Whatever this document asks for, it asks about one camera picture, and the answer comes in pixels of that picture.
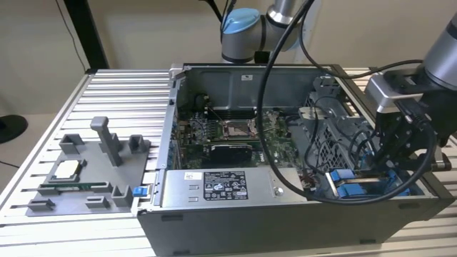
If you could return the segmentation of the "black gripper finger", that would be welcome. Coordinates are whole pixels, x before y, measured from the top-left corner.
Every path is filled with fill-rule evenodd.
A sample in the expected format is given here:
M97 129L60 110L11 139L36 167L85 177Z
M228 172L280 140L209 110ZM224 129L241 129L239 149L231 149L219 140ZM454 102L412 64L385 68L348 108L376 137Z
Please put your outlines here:
M388 160L402 170L429 172L436 152L436 133L429 122L402 123L394 130Z
M400 112L376 113L374 133L380 138L380 149L376 152L373 162L377 166L384 165L398 152L404 143L400 139L404 124L405 121Z

